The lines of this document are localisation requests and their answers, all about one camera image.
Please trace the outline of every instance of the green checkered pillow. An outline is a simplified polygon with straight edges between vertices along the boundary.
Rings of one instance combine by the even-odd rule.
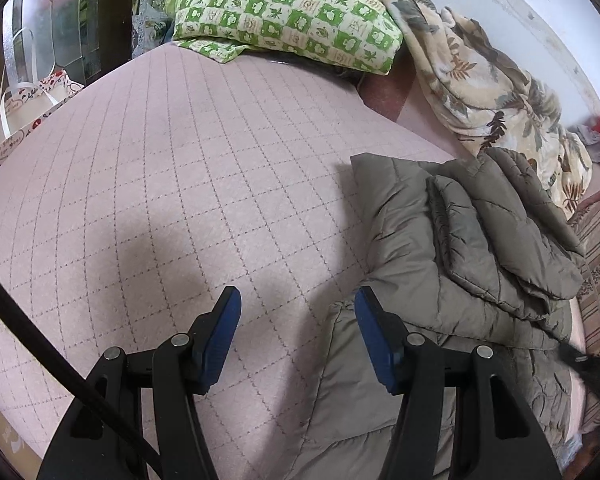
[[[243,50],[283,50],[386,74],[402,33],[379,0],[166,0],[173,40],[226,63]]]

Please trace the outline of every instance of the beige fleece blanket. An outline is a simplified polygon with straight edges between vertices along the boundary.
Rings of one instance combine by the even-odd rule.
[[[560,124],[556,93],[493,48],[475,20],[431,0],[381,0],[400,27],[438,119],[469,152],[523,153],[570,216],[591,180],[584,145]]]

